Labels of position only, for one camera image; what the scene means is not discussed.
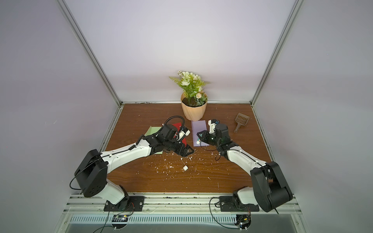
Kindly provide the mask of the purple envelope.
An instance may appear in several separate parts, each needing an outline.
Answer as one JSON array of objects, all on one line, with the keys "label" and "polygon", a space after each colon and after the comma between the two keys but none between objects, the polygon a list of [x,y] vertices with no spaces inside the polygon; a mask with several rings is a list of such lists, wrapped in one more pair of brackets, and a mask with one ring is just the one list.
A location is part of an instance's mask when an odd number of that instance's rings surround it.
[{"label": "purple envelope", "polygon": [[193,146],[199,147],[199,145],[196,144],[197,139],[199,139],[197,136],[197,133],[203,130],[207,130],[206,121],[205,120],[192,121],[191,125],[192,125]]}]

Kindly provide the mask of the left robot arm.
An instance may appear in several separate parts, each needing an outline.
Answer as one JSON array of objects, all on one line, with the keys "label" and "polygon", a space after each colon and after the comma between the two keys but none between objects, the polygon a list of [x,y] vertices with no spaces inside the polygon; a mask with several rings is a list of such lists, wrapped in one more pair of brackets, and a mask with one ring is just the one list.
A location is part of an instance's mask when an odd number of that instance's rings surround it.
[{"label": "left robot arm", "polygon": [[178,129],[172,124],[165,124],[157,132],[141,136],[136,143],[128,146],[104,152],[91,150],[80,163],[74,178],[84,197],[97,196],[111,204],[119,204],[128,195],[123,187],[111,182],[107,175],[125,164],[161,151],[187,157],[194,153],[188,144],[183,143],[189,134],[190,130],[185,126]]}]

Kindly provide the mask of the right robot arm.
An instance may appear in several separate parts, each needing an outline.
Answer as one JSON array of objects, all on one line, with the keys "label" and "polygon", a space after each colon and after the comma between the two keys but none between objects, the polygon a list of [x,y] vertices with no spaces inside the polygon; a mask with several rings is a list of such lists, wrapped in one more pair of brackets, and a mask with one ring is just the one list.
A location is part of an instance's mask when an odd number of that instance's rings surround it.
[{"label": "right robot arm", "polygon": [[230,138],[225,124],[216,124],[212,129],[198,132],[199,140],[215,146],[220,156],[238,165],[252,180],[251,187],[233,193],[232,202],[237,209],[250,205],[254,198],[254,205],[270,212],[293,199],[293,192],[278,163],[265,162],[250,155]]}]

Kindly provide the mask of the green envelope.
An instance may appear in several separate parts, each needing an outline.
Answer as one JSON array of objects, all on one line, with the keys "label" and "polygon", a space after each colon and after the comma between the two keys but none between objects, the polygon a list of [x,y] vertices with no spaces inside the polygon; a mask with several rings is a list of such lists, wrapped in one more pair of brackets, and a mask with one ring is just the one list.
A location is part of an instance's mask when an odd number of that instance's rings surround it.
[{"label": "green envelope", "polygon": [[162,150],[163,150],[162,149],[162,144],[161,144],[159,138],[157,137],[160,129],[161,129],[161,127],[151,126],[148,129],[148,131],[146,132],[146,134],[143,138],[143,141],[144,141],[145,145],[147,146],[146,147],[146,150],[147,150],[147,155],[146,156],[150,156],[150,155],[154,155],[154,154],[162,152]]}]

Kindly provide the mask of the red envelope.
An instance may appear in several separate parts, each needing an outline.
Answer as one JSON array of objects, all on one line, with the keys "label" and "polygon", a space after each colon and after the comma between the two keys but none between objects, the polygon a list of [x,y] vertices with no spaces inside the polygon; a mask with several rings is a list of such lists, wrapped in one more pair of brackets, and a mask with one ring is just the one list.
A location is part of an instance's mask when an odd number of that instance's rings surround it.
[{"label": "red envelope", "polygon": [[182,123],[175,123],[173,124],[173,126],[175,126],[177,128],[177,140],[181,140],[183,136],[185,136],[186,132],[185,132],[185,128],[182,127]]}]

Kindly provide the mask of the beige flower pot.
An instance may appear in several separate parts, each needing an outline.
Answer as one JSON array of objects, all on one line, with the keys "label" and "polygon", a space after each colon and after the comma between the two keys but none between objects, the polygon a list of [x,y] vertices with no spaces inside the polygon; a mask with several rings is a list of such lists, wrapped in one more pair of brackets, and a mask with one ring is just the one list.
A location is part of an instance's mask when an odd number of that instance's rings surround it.
[{"label": "beige flower pot", "polygon": [[181,95],[180,100],[181,100],[182,110],[183,110],[183,113],[184,113],[186,119],[188,119],[190,121],[199,121],[200,119],[202,119],[204,114],[205,114],[206,108],[207,108],[207,102],[204,105],[199,106],[199,107],[190,107],[190,106],[187,106],[186,104],[184,104],[184,102],[183,102],[184,98],[186,98],[186,97],[185,97],[185,94],[183,93]]}]

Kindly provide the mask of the brown plastic scoop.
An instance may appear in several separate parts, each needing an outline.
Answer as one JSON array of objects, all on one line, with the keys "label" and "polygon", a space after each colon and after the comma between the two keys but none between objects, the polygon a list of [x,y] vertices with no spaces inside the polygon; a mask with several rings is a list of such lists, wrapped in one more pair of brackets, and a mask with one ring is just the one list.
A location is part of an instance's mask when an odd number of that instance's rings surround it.
[{"label": "brown plastic scoop", "polygon": [[242,113],[238,113],[236,118],[235,118],[235,122],[236,122],[237,126],[234,130],[234,133],[237,133],[241,126],[245,126],[248,123],[249,119],[250,119],[249,116],[247,116],[245,114],[242,114]]}]

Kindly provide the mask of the artificial flower plant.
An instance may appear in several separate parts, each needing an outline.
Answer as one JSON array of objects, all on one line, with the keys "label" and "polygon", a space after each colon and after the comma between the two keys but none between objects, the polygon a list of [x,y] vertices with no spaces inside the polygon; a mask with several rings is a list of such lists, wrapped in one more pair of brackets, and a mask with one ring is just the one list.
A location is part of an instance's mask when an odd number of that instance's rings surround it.
[{"label": "artificial flower plant", "polygon": [[178,77],[169,77],[183,90],[182,103],[189,107],[200,107],[207,103],[208,97],[204,92],[207,82],[198,74],[188,71],[178,71]]}]

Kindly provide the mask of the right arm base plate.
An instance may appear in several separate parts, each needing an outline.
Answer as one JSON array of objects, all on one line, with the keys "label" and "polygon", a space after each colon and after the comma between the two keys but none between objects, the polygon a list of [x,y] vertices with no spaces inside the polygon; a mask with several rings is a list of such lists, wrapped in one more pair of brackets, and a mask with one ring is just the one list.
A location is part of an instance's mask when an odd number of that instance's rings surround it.
[{"label": "right arm base plate", "polygon": [[259,212],[258,204],[243,204],[235,196],[220,196],[219,201],[215,203],[215,207],[222,212]]}]

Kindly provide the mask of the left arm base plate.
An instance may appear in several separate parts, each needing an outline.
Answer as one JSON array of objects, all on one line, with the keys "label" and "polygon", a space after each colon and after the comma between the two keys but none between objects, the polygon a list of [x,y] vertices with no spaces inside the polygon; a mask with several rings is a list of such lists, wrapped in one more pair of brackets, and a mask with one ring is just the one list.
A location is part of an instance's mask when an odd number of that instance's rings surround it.
[{"label": "left arm base plate", "polygon": [[128,196],[118,204],[112,204],[107,201],[104,206],[104,212],[141,212],[145,202],[144,196]]}]

